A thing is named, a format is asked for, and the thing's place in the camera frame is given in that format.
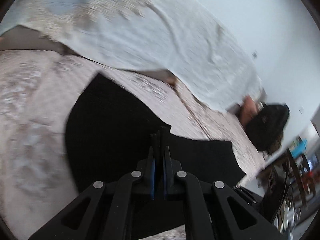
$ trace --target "white wall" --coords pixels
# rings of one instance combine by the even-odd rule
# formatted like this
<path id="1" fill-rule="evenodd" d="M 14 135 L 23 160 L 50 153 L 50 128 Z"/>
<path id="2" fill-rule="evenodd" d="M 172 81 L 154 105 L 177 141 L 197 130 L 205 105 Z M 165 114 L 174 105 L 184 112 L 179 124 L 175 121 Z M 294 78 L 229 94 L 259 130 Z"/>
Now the white wall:
<path id="1" fill-rule="evenodd" d="M 300 0 L 198 0 L 249 53 L 268 102 L 286 103 L 287 145 L 320 103 L 320 31 Z"/>

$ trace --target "light blue object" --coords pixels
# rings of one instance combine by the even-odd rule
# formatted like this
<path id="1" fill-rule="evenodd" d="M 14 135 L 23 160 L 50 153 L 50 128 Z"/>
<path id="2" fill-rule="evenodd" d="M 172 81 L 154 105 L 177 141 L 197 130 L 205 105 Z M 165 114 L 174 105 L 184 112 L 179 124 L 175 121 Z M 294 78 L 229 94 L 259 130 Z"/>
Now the light blue object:
<path id="1" fill-rule="evenodd" d="M 307 149 L 307 139 L 302 140 L 297 147 L 291 152 L 292 157 L 297 158 L 302 152 Z"/>

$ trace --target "black garment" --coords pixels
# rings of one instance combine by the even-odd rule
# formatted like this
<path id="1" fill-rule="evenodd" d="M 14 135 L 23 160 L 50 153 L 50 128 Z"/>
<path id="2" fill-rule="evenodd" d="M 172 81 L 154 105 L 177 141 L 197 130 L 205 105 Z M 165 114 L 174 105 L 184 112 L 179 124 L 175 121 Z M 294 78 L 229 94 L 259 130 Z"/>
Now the black garment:
<path id="1" fill-rule="evenodd" d="M 69 165 L 79 192 L 92 182 L 112 182 L 134 171 L 148 156 L 150 134 L 169 126 L 143 102 L 98 74 L 74 105 L 66 126 Z M 171 157 L 199 180 L 234 186 L 245 173 L 231 142 L 191 140 L 170 134 Z M 133 238 L 143 238 L 184 223 L 181 202 L 138 203 Z"/>

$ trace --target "lace trim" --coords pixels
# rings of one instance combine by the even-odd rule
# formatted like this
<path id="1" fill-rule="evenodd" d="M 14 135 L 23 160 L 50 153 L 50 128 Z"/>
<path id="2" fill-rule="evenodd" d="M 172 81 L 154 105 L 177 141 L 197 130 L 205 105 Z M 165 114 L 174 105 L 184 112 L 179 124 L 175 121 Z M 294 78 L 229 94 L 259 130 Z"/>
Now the lace trim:
<path id="1" fill-rule="evenodd" d="M 141 7 L 153 4 L 152 0 L 90 0 L 78 4 L 70 13 L 56 15 L 43 5 L 42 0 L 19 0 L 19 3 L 28 12 L 27 26 L 41 31 L 53 41 L 70 33 L 75 26 L 88 29 L 99 14 L 108 20 L 119 14 L 125 18 L 132 13 L 143 17 Z"/>

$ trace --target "white blanket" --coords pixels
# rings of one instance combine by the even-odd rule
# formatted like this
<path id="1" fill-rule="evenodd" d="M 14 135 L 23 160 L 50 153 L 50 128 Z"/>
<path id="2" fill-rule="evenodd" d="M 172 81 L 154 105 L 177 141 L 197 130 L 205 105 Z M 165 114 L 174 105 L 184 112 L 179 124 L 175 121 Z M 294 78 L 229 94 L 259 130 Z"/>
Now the white blanket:
<path id="1" fill-rule="evenodd" d="M 19 240 L 28 239 L 77 196 L 63 148 L 65 121 L 97 71 L 172 125 L 173 134 L 232 141 L 247 174 L 242 185 L 264 166 L 238 120 L 198 104 L 180 81 L 179 97 L 161 81 L 52 51 L 4 51 L 0 66 L 0 213 Z"/>
<path id="2" fill-rule="evenodd" d="M 195 0 L 16 0 L 0 35 L 16 25 L 113 68 L 170 70 L 213 110 L 260 94 L 251 58 Z"/>

